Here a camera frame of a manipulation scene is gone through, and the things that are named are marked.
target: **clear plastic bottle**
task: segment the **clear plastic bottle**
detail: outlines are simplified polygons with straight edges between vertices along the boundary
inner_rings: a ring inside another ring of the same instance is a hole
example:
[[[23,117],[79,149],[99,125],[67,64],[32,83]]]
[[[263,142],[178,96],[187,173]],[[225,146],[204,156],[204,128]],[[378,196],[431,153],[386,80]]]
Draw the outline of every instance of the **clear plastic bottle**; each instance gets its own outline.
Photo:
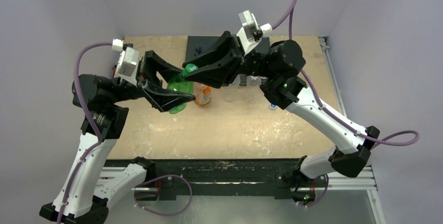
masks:
[[[184,70],[181,73],[174,75],[169,80],[168,85],[167,85],[167,89],[173,90],[173,91],[184,92],[184,93],[191,95],[192,90],[193,90],[193,86],[194,86],[194,82],[186,81],[186,80],[184,80],[184,77],[188,73],[190,73],[194,70],[197,70],[197,69],[198,69],[198,67],[194,64],[186,65],[186,67],[184,68]],[[181,104],[181,105],[169,110],[169,113],[176,114],[178,112],[181,112],[185,107],[186,107],[186,103]]]
[[[223,99],[227,102],[233,102],[237,98],[237,91],[240,85],[240,75],[234,79],[234,81],[227,87],[222,88]]]
[[[258,76],[248,76],[246,79],[246,89],[248,90],[248,101],[255,102],[259,95],[262,79]]]
[[[212,99],[211,88],[197,82],[194,82],[194,91],[192,94],[195,96],[194,102],[201,107],[208,105]]]

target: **robotic arm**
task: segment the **robotic arm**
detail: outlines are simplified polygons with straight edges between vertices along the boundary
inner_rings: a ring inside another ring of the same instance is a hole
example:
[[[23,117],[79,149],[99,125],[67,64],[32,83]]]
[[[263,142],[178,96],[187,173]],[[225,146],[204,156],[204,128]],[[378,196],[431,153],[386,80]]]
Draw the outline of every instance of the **robotic arm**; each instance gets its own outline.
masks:
[[[295,185],[297,188],[303,183],[309,185],[311,179],[333,171],[348,177],[358,176],[366,166],[373,146],[364,136],[377,138],[379,131],[373,126],[363,127],[351,122],[321,100],[320,105],[311,88],[297,77],[306,63],[297,42],[276,42],[267,54],[260,54],[254,48],[263,38],[272,34],[271,26],[259,26],[249,11],[239,16],[242,28],[237,34],[225,31],[198,58],[183,64],[183,67],[188,63],[199,67],[185,79],[220,88],[232,83],[239,74],[267,77],[260,89],[270,103],[300,116],[335,143],[335,147],[327,152],[301,157],[296,166],[290,166],[294,170],[293,175],[287,182],[281,182],[286,183],[284,186]],[[171,173],[160,172],[155,162],[138,157],[119,176],[95,188],[106,158],[123,131],[129,111],[115,105],[116,102],[144,97],[152,107],[166,112],[195,100],[192,95],[162,87],[157,73],[168,82],[181,70],[161,59],[154,51],[146,52],[139,61],[139,52],[131,44],[123,45],[122,41],[115,40],[113,48],[121,51],[116,68],[117,78],[80,75],[80,86],[88,110],[99,127],[103,142],[95,145],[98,139],[90,123],[84,119],[80,145],[68,179],[54,202],[44,205],[40,210],[40,216],[50,221],[61,217],[59,220],[64,223],[103,223],[109,209],[126,192],[158,177],[158,173]],[[72,91],[73,104],[79,107],[74,85]],[[360,134],[339,124],[325,109],[352,125]],[[81,159],[89,148],[92,148],[91,152]],[[164,187],[171,183],[171,179],[168,180],[163,181]],[[67,199],[64,198],[65,191],[68,192]]]

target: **wooden board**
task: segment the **wooden board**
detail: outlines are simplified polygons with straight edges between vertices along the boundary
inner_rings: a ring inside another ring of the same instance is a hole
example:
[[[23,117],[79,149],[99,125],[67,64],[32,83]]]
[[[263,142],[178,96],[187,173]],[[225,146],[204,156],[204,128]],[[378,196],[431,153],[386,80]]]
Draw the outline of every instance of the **wooden board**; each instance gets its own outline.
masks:
[[[285,40],[271,37],[271,44]],[[338,109],[334,88],[315,36],[294,36],[307,63],[305,71],[312,79],[320,97]],[[175,66],[181,66],[186,49],[186,36],[125,37],[134,48],[154,50]],[[296,115],[279,108],[270,109],[259,88],[251,94],[240,87],[237,100],[226,102],[223,89],[213,89],[209,105],[200,108],[195,103],[178,114],[160,113],[145,99],[124,101],[130,109],[122,136],[111,151],[110,159],[145,158],[296,158],[326,151],[333,144],[322,133]]]

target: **green bottle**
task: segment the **green bottle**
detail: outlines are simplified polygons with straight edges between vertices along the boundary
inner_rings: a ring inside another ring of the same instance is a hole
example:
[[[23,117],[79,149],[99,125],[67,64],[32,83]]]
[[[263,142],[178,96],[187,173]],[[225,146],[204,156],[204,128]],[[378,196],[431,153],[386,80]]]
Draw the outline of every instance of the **green bottle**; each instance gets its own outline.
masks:
[[[184,68],[184,70],[181,73],[174,75],[169,80],[167,89],[172,90],[172,91],[184,92],[184,93],[191,95],[192,90],[194,88],[194,82],[186,81],[186,80],[184,80],[184,77],[188,73],[190,73],[194,70],[197,70],[197,69],[198,69],[198,67],[194,64],[186,65],[186,67]],[[186,103],[169,110],[169,113],[176,114],[178,112],[181,112],[185,107],[186,107]]]

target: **bottle with orange label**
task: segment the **bottle with orange label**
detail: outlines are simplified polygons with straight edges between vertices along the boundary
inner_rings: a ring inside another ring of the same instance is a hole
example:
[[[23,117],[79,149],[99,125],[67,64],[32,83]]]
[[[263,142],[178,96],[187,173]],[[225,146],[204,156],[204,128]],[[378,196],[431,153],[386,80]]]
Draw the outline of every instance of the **bottle with orange label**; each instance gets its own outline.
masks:
[[[194,102],[201,107],[208,105],[212,98],[211,88],[197,82],[194,83],[194,91],[192,94],[195,96]]]

